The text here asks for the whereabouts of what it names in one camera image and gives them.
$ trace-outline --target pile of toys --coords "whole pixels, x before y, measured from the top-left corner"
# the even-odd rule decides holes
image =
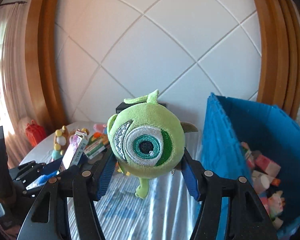
[[[284,198],[281,197],[283,192],[279,190],[281,181],[277,178],[281,167],[260,151],[251,151],[246,142],[242,142],[241,146],[247,166],[252,173],[253,188],[268,212],[272,224],[278,230],[283,224],[279,216],[285,205]]]

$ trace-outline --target diamond-patterned wall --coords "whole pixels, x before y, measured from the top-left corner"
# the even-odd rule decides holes
[[[211,92],[255,100],[253,0],[59,0],[58,81],[71,122],[107,122],[124,98],[159,100],[202,129]]]

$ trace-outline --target white tablecloth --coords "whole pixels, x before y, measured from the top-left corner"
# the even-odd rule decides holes
[[[88,128],[93,122],[75,122],[69,130]],[[21,163],[35,160],[48,163],[53,149],[54,134],[38,144]],[[186,135],[186,147],[193,158],[201,152],[201,135]],[[109,240],[171,240],[189,239],[195,223],[195,201],[188,194],[181,172],[166,174],[150,182],[145,199],[135,196],[139,179],[115,172],[108,191],[95,202],[97,215],[106,239]],[[74,217],[73,199],[68,198],[69,225],[72,240],[79,240]]]

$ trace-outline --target curtain rod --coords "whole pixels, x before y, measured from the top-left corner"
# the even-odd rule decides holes
[[[2,6],[2,5],[8,5],[8,4],[15,4],[15,3],[27,3],[27,2],[25,2],[25,1],[7,2],[7,3],[0,4],[0,6]]]

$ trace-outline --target black pupil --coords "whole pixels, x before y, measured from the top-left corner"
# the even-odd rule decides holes
[[[150,141],[143,141],[139,144],[139,149],[143,154],[149,154],[150,151],[153,151],[153,144]]]

